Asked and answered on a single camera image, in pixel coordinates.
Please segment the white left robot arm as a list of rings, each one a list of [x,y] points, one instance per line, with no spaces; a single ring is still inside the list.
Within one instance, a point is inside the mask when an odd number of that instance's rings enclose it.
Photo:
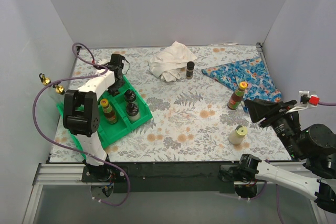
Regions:
[[[98,99],[105,91],[118,94],[124,85],[122,69],[125,57],[112,54],[110,60],[101,60],[96,71],[97,77],[87,81],[76,90],[67,90],[64,97],[63,125],[76,136],[80,146],[86,152],[86,167],[91,175],[100,182],[111,178],[112,170],[104,162],[108,154],[103,149],[98,136],[100,123]]]

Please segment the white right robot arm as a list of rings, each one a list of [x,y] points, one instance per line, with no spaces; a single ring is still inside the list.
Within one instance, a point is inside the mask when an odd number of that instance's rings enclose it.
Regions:
[[[246,181],[256,178],[286,187],[312,200],[322,210],[335,213],[335,133],[324,124],[300,128],[299,111],[315,108],[320,99],[303,94],[299,103],[246,99],[244,104],[251,121],[260,127],[272,127],[291,158],[303,161],[303,167],[316,178],[289,172],[250,154],[241,156],[238,176]]]

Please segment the black-cap white powder bottle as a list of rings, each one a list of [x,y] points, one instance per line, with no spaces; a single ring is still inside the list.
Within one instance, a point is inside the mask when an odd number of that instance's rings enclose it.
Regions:
[[[128,119],[131,123],[137,121],[140,118],[140,110],[137,104],[128,103],[125,108]]]

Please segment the small black-cap spice jar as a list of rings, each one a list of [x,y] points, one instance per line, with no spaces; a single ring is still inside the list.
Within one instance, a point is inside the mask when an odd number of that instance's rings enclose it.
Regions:
[[[124,93],[124,100],[127,103],[136,103],[137,95],[133,90],[127,89]]]

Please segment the clear gold-spout oil bottle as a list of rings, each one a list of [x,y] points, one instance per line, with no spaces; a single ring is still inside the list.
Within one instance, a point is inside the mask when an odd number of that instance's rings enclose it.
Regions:
[[[53,99],[56,103],[63,103],[65,88],[59,83],[53,84],[52,88],[54,89],[55,93],[52,93]]]

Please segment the black-lid seasoning shaker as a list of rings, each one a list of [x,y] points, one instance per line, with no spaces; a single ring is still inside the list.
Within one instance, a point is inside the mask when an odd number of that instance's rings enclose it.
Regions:
[[[189,61],[186,66],[186,78],[191,79],[193,77],[195,63],[193,61]]]

